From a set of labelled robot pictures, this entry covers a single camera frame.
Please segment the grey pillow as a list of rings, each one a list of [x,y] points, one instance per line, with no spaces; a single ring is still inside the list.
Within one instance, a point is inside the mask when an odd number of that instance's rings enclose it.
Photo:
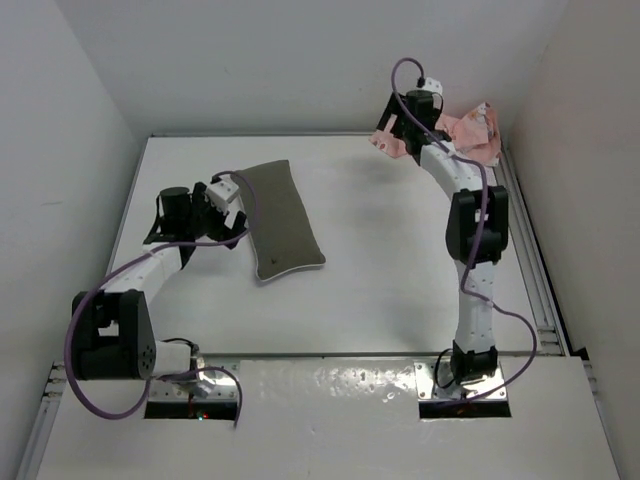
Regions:
[[[289,161],[239,170],[233,180],[241,189],[259,281],[326,264]]]

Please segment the pink cartoon pillowcase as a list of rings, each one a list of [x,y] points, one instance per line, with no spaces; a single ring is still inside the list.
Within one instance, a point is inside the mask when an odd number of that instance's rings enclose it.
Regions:
[[[391,134],[391,127],[397,123],[396,116],[376,130],[369,142],[391,158],[407,154],[405,143]],[[448,134],[455,149],[469,159],[486,167],[498,165],[501,156],[501,137],[497,111],[484,102],[458,119],[442,114],[436,122],[436,129]]]

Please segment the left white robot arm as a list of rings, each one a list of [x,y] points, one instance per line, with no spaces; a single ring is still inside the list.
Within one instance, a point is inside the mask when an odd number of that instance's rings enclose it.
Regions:
[[[117,268],[95,293],[76,296],[65,359],[79,380],[173,376],[190,369],[192,346],[156,339],[149,307],[163,285],[183,270],[198,247],[234,248],[246,216],[227,219],[239,186],[227,178],[160,191],[140,257]]]

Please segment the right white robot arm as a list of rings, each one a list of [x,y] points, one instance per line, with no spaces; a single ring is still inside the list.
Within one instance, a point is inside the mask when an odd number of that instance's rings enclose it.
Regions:
[[[483,165],[458,153],[446,134],[431,129],[437,113],[433,92],[393,93],[378,126],[404,144],[406,154],[450,200],[445,243],[460,291],[450,369],[452,381],[463,384],[497,369],[493,282],[508,245],[509,197],[505,188],[490,184]]]

